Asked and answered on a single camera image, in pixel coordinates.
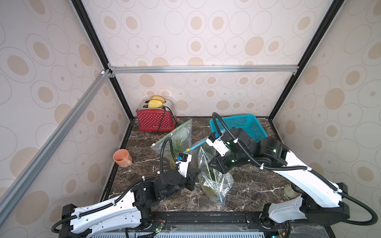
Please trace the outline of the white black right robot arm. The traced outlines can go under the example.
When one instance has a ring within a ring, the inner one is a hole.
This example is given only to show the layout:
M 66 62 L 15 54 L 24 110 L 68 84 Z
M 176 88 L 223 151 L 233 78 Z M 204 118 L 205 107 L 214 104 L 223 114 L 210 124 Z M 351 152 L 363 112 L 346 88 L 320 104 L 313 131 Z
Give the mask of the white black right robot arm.
M 283 203 L 267 203 L 260 215 L 266 228 L 292 220 L 306 219 L 321 226 L 340 222 L 371 226 L 378 222 L 377 213 L 365 203 L 348 195 L 344 183 L 334 183 L 304 164 L 286 145 L 273 138 L 255 141 L 243 129 L 228 128 L 214 112 L 217 129 L 206 140 L 216 150 L 208 163 L 222 174 L 234 167 L 251 164 L 260 170 L 273 171 L 288 179 L 302 193 Z

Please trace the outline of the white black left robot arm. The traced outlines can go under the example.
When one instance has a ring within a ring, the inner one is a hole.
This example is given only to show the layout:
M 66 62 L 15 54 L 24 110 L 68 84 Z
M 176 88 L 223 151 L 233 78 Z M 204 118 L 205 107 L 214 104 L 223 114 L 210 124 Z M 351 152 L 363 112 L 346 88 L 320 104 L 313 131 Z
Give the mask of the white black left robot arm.
M 176 166 L 165 170 L 163 158 L 167 145 L 171 151 L 174 150 L 172 139 L 165 139 L 160 149 L 157 175 L 142 177 L 121 195 L 109 200 L 85 207 L 64 206 L 61 220 L 52 226 L 51 231 L 60 238 L 90 238 L 119 228 L 145 229 L 156 222 L 151 208 L 185 188 L 194 191 L 200 174 L 199 169 L 189 168 L 191 155 L 184 153 L 178 157 L 171 155 Z

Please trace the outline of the yellow pineapple green crown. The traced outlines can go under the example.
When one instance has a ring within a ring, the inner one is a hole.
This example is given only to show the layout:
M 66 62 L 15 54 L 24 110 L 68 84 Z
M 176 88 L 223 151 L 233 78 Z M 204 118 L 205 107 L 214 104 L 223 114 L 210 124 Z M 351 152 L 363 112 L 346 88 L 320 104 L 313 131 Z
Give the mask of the yellow pineapple green crown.
M 202 186 L 204 191 L 210 196 L 218 197 L 221 196 L 222 186 L 221 174 L 217 170 L 209 167 L 208 174 L 205 177 L 205 181 Z

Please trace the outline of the clear zip bag white seal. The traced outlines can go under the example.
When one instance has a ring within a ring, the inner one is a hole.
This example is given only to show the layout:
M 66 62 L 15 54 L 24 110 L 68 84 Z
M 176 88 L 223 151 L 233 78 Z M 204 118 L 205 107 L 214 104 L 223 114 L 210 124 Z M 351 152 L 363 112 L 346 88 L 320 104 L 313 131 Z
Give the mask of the clear zip bag white seal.
M 215 149 L 206 143 L 199 147 L 197 154 L 198 168 L 200 169 L 198 181 L 201 189 L 212 202 L 224 205 L 226 197 L 233 187 L 234 179 L 230 173 L 222 174 L 208 165 L 215 154 Z

